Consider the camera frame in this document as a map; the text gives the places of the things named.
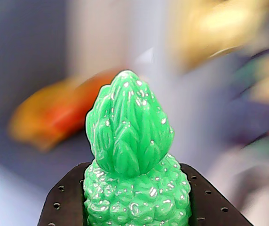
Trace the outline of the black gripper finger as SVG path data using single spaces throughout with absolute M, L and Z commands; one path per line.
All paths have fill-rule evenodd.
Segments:
M 252 224 L 198 171 L 181 163 L 191 186 L 191 226 L 251 226 Z
M 89 162 L 76 165 L 49 191 L 38 226 L 87 225 L 83 212 L 83 179 L 89 165 Z

